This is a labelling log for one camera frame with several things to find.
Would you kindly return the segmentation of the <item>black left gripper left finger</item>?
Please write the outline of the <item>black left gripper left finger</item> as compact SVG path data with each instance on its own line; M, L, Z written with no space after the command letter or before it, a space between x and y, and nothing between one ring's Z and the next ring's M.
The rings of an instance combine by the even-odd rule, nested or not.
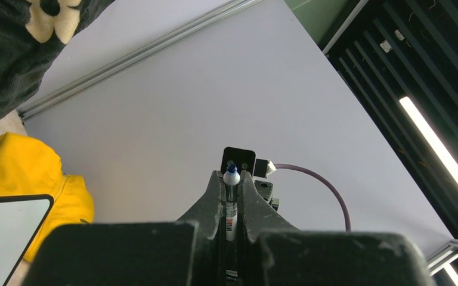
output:
M197 233L189 222L63 225L23 285L190 285Z

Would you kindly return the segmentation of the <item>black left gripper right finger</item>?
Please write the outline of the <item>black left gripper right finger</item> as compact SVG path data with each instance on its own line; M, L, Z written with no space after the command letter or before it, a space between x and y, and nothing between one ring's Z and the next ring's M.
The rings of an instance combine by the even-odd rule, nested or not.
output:
M259 285L435 285L406 237L367 232L264 232Z

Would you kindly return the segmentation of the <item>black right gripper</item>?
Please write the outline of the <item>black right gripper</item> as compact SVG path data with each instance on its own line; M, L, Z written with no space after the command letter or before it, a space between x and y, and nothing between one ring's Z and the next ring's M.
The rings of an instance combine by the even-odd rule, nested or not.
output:
M277 213L280 200L271 182L241 172L238 187L237 271L240 285L270 285L276 253L268 239L296 231ZM177 220L197 226L191 255L191 285L225 285L225 186L222 173L212 172L204 194Z

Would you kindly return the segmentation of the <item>blue capped whiteboard marker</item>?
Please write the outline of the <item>blue capped whiteboard marker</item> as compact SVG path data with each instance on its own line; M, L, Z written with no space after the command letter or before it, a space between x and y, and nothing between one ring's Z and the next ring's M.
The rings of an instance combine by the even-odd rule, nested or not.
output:
M227 166L223 181L226 191L226 240L234 241L237 236L237 191L240 182L240 174L234 163Z

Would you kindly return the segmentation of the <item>small whiteboard black frame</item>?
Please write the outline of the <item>small whiteboard black frame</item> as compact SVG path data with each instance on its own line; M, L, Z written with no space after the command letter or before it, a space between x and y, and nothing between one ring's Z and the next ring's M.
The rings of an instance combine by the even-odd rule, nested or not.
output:
M0 285L6 285L47 217L50 195L0 197Z

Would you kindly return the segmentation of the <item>yellow folded garment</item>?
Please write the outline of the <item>yellow folded garment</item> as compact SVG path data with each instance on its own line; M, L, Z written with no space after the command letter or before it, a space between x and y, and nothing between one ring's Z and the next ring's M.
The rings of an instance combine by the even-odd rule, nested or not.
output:
M24 254L28 262L55 228L94 220L94 202L83 177L65 174L59 155L42 141L7 132L0 136L0 197L18 195L50 195L54 200Z

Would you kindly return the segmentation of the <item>ceiling light strip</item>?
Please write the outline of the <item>ceiling light strip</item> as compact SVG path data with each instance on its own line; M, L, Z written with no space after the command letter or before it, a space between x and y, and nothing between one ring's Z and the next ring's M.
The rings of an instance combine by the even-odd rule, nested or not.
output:
M458 164L449 150L409 97L399 99L399 103L458 186Z

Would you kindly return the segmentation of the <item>black floral plush blanket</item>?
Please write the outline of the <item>black floral plush blanket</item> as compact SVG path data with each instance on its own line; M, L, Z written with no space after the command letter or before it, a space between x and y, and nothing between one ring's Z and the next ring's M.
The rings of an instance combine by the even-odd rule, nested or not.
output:
M0 1L0 120L36 94L70 40L112 1Z

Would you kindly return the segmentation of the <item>right aluminium frame post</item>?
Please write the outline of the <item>right aluminium frame post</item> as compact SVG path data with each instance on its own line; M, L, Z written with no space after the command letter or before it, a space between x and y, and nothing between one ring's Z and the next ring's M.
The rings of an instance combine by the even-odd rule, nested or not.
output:
M18 115L23 120L29 120L50 108L84 92L87 89L131 68L150 58L164 49L206 29L226 18L231 17L251 6L258 0L228 1L207 13L183 24L179 28L123 55L120 58L96 69L87 75L73 81L62 88L34 100L32 103L18 109Z

